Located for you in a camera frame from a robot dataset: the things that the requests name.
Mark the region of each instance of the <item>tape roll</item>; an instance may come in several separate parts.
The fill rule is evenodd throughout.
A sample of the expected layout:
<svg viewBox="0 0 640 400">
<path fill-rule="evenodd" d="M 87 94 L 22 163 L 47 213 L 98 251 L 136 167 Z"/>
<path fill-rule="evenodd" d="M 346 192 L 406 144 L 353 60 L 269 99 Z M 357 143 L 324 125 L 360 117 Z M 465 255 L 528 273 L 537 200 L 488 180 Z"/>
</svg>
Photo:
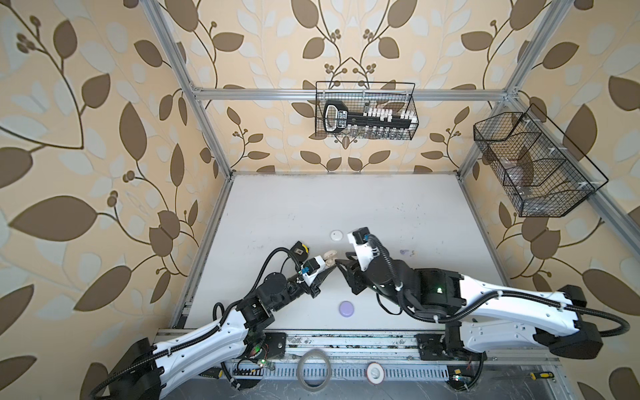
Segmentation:
<svg viewBox="0 0 640 400">
<path fill-rule="evenodd" d="M 326 378 L 320 385 L 309 385 L 302 377 L 302 370 L 305 368 L 305 362 L 311 357 L 322 358 L 326 364 L 326 371 L 327 371 Z M 329 381 L 331 380 L 331 371 L 332 369 L 331 369 L 331 362 L 329 361 L 329 357 L 327 357 L 323 351 L 319 349 L 313 349 L 307 352 L 305 355 L 303 355 L 298 361 L 298 368 L 296 369 L 296 378 L 298 379 L 298 382 L 300 382 L 300 385 L 302 385 L 302 387 L 305 390 L 308 390 L 309 392 L 319 392 L 329 384 Z"/>
</svg>

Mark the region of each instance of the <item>wire basket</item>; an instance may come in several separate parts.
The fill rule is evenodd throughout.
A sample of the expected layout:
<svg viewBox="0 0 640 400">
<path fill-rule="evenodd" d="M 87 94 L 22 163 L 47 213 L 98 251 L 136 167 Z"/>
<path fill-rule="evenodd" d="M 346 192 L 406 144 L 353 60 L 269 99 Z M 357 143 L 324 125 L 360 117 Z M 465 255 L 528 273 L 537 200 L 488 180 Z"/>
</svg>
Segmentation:
<svg viewBox="0 0 640 400">
<path fill-rule="evenodd" d="M 562 133 L 562 145 L 543 132 L 539 124 L 546 121 Z M 535 104 L 525 113 L 501 113 L 476 123 L 474 141 L 520 217 L 565 216 L 609 181 Z M 581 163 L 601 177 L 587 178 Z"/>
<path fill-rule="evenodd" d="M 414 83 L 316 82 L 316 138 L 413 139 L 420 124 L 414 88 Z"/>
</svg>

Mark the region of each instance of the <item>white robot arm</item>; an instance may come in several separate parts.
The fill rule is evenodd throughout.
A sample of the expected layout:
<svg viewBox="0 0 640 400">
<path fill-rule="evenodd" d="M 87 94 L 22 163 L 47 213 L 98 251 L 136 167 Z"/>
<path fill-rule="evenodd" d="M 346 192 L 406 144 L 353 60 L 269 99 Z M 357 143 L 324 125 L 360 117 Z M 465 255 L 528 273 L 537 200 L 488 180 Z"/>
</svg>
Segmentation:
<svg viewBox="0 0 640 400">
<path fill-rule="evenodd" d="M 347 254 L 349 260 L 325 262 L 318 256 L 300 265 L 289 250 L 274 250 L 254 289 L 232 303 L 220 319 L 155 346 L 147 339 L 135 343 L 114 368 L 120 372 L 96 387 L 93 398 L 100 398 L 99 392 L 109 386 L 109 399 L 162 399 L 216 364 L 221 364 L 231 384 L 239 388 L 224 362 L 257 356 L 264 340 L 263 329 L 274 321 L 272 311 L 304 294 L 315 298 L 334 268 L 340 269 L 354 294 L 370 288 L 413 318 L 445 324 L 442 351 L 451 358 L 520 346 L 546 346 L 558 356 L 594 358 L 602 347 L 601 337 L 620 335 L 629 329 L 622 318 L 585 308 L 579 287 L 534 292 L 489 284 L 453 271 L 412 269 L 401 260 L 391 259 L 367 228 L 349 233 L 348 239 L 355 248 L 355 253 Z M 297 274 L 287 279 L 281 273 L 272 273 L 258 285 L 276 251 L 289 253 Z M 599 332 L 594 324 L 583 321 L 581 314 L 611 319 L 620 327 Z M 496 320 L 462 321 L 469 316 Z"/>
</svg>

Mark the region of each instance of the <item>purple object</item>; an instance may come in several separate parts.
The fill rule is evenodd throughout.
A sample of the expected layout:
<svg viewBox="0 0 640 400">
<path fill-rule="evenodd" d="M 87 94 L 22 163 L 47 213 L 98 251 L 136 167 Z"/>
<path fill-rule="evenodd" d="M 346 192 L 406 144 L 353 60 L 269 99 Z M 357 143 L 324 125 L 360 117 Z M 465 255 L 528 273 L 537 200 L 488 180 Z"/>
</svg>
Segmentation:
<svg viewBox="0 0 640 400">
<path fill-rule="evenodd" d="M 340 303 L 340 314 L 343 317 L 351 317 L 353 315 L 353 304 L 350 301 Z"/>
</svg>

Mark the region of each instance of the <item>floral wallpaper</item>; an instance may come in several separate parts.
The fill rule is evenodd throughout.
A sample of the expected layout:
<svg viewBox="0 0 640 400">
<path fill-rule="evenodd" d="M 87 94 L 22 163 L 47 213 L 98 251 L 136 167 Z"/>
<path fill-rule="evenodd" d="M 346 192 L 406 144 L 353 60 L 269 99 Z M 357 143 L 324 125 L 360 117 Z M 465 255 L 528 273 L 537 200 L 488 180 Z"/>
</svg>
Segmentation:
<svg viewBox="0 0 640 400">
<path fill-rule="evenodd" d="M 160 0 L 205 88 L 301 88 L 304 80 L 503 88 L 544 0 Z"/>
<path fill-rule="evenodd" d="M 582 3 L 592 6 L 572 8 L 520 96 L 566 131 L 611 180 L 603 190 L 640 223 L 640 4 Z"/>
<path fill-rule="evenodd" d="M 0 397 L 84 399 L 168 324 L 223 179 L 135 2 L 0 0 L 0 37 Z"/>
<path fill-rule="evenodd" d="M 233 170 L 243 172 L 451 172 L 473 142 L 487 102 L 416 102 L 412 140 L 368 140 L 315 133 L 308 102 L 213 100 L 210 121 Z"/>
<path fill-rule="evenodd" d="M 520 92 L 609 176 L 602 190 L 637 222 L 639 22 L 637 2 L 576 0 Z M 640 263 L 588 203 L 564 218 L 517 217 L 487 164 L 478 160 L 465 182 L 511 283 L 540 291 L 581 286 L 589 307 L 631 324 L 629 333 L 605 338 L 596 359 L 563 360 L 575 392 L 585 400 L 640 398 Z"/>
</svg>

